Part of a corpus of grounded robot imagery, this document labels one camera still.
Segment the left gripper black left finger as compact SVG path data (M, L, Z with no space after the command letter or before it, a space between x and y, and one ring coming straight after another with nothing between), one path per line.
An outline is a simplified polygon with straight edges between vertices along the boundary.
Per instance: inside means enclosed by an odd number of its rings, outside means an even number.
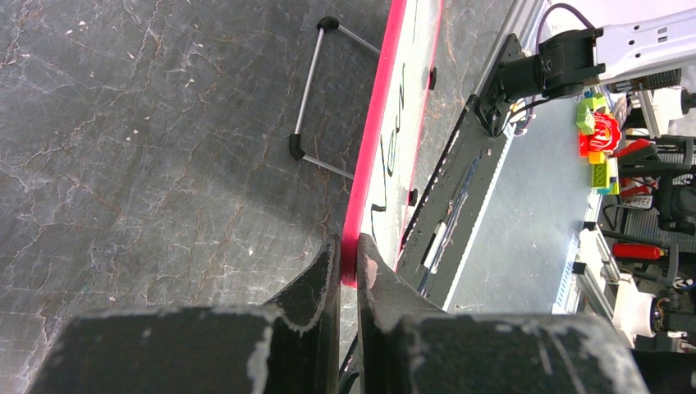
M340 243L261 305L102 309L73 318L32 393L334 393Z

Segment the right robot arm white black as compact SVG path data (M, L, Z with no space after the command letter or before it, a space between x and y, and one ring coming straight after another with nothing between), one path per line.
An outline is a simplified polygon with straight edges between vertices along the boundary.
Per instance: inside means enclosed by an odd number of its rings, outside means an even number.
M508 102L540 95L561 99L595 85L635 80L695 61L695 10L651 20L568 30L497 73Z

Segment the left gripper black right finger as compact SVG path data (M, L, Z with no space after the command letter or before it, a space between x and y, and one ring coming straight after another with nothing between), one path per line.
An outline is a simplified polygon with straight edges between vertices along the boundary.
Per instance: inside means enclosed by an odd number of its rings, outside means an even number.
M645 393L630 351L587 314L449 314L357 246L364 393Z

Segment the whiteboard with pink frame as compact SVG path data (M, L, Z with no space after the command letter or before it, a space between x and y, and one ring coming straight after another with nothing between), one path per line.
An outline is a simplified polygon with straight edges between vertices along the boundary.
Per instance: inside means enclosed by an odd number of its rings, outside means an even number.
M442 1L393 1L341 234L341 281L355 287L358 239L370 235L394 268L413 189Z

